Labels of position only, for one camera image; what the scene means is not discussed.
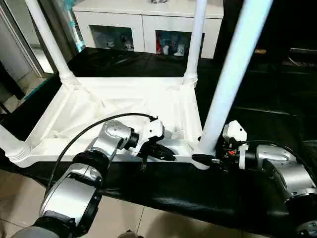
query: shelf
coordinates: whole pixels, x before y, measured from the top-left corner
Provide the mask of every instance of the shelf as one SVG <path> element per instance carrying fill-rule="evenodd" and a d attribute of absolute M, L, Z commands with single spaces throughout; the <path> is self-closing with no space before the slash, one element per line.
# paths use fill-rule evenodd
<path fill-rule="evenodd" d="M 154 4 L 151 0 L 84 0 L 74 11 L 107 12 L 155 16 L 194 17 L 195 0 L 168 0 Z M 223 0 L 208 0 L 206 18 L 223 18 Z"/>

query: wire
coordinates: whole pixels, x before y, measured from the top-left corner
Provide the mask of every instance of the wire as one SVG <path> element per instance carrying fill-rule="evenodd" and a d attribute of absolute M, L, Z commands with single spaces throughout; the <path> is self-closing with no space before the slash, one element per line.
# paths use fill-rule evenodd
<path fill-rule="evenodd" d="M 294 65 L 296 65 L 296 66 L 300 66 L 298 63 L 296 63 L 293 59 L 291 59 L 289 56 L 288 56 L 288 59 L 289 59 L 289 61 L 291 61 Z"/>
<path fill-rule="evenodd" d="M 116 118 L 120 118 L 120 117 L 126 117 L 126 116 L 141 116 L 141 117 L 146 117 L 149 118 L 151 121 L 156 120 L 157 118 L 147 115 L 147 114 L 143 114 L 143 113 L 123 113 L 123 114 L 118 114 L 112 117 L 108 117 L 102 120 L 99 120 L 98 122 L 90 125 L 89 127 L 85 128 L 84 130 L 82 130 L 77 136 L 75 136 L 67 145 L 66 147 L 63 149 L 63 151 L 61 152 L 61 154 L 59 155 L 59 157 L 56 160 L 56 163 L 54 165 L 54 168 L 52 170 L 51 176 L 50 176 L 50 180 L 48 183 L 48 186 L 46 187 L 46 191 L 45 191 L 45 195 L 48 193 L 48 191 L 50 190 L 51 186 L 52 186 L 52 182 L 53 182 L 53 178 L 54 175 L 56 173 L 56 170 L 58 168 L 58 165 L 61 161 L 61 159 L 63 158 L 63 156 L 65 155 L 66 151 L 70 148 L 70 146 L 80 137 L 82 136 L 85 132 L 87 132 L 88 130 L 90 130 L 91 128 L 95 127 L 96 125 L 99 125 L 103 122 L 106 122 L 108 120 L 112 120 L 112 119 L 116 119 Z"/>
<path fill-rule="evenodd" d="M 275 145 L 278 147 L 283 148 L 284 150 L 288 151 L 289 153 L 291 153 L 292 155 L 294 155 L 296 157 L 296 159 L 302 163 L 304 165 L 304 167 L 306 168 L 306 170 L 308 170 L 308 172 L 310 173 L 310 175 L 312 176 L 312 179 L 314 182 L 316 182 L 316 177 L 313 173 L 313 171 L 310 169 L 310 167 L 308 166 L 308 164 L 303 160 L 302 157 L 300 157 L 297 153 L 295 153 L 290 147 L 286 146 L 286 145 L 282 145 L 280 143 L 274 142 L 274 141 L 270 141 L 270 140 L 245 140 L 245 141 L 239 141 L 238 145 L 242 145 L 242 144 L 266 144 L 266 145 Z"/>
<path fill-rule="evenodd" d="M 310 143 L 310 142 L 316 143 L 317 140 L 303 140 L 302 141 L 302 143 Z"/>

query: black cloth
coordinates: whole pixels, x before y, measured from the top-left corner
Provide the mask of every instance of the black cloth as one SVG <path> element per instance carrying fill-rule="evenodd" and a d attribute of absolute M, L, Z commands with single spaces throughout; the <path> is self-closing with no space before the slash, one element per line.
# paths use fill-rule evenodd
<path fill-rule="evenodd" d="M 183 76 L 186 59 L 86 48 L 69 66 L 78 77 L 173 77 Z M 220 70 L 221 65 L 212 60 L 199 61 L 195 90 L 202 124 Z M 313 141 L 317 139 L 316 72 L 298 72 L 287 67 L 280 70 L 274 71 L 269 64 L 251 64 L 227 120 L 238 120 L 248 139 L 288 145 L 314 165 L 317 159 Z M 24 140 L 60 85 L 58 76 L 47 80 L 2 125 Z M 9 162 L 3 153 L 0 157 L 1 169 L 43 184 L 47 184 L 54 166 L 52 162 L 37 162 L 22 169 Z M 55 180 L 69 164 L 60 164 Z M 279 191 L 261 172 L 200 171 L 191 164 L 179 163 L 148 163 L 145 172 L 139 168 L 139 163 L 113 163 L 104 183 L 104 195 L 258 234 L 287 237 L 292 231 Z"/>

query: cabinet door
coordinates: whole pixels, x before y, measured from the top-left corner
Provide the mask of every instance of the cabinet door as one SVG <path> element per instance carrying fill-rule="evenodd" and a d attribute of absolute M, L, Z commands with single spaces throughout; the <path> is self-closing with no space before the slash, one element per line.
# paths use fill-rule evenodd
<path fill-rule="evenodd" d="M 185 54 L 188 53 L 194 23 L 193 18 L 142 16 L 142 20 L 146 52 L 157 53 L 157 48 L 161 47 L 161 54 L 164 54 L 166 52 L 163 52 L 163 48 L 166 44 L 169 45 L 169 47 L 167 47 L 169 55 L 171 54 L 171 50 L 174 55 L 182 55 L 179 54 L 179 45 L 185 48 Z M 220 25 L 221 19 L 205 19 L 201 47 L 202 58 L 213 58 Z"/>
<path fill-rule="evenodd" d="M 144 52 L 141 15 L 74 13 L 87 47 Z"/>

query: door frame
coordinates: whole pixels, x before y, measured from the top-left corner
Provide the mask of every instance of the door frame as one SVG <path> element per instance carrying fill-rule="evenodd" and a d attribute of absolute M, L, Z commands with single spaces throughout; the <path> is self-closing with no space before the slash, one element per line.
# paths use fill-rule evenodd
<path fill-rule="evenodd" d="M 21 29 L 17 25 L 12 13 L 4 0 L 0 0 L 0 17 L 3 19 L 8 31 L 17 43 L 21 53 L 38 77 L 48 78 L 51 74 L 43 71 L 36 59 L 30 45 L 26 41 Z"/>

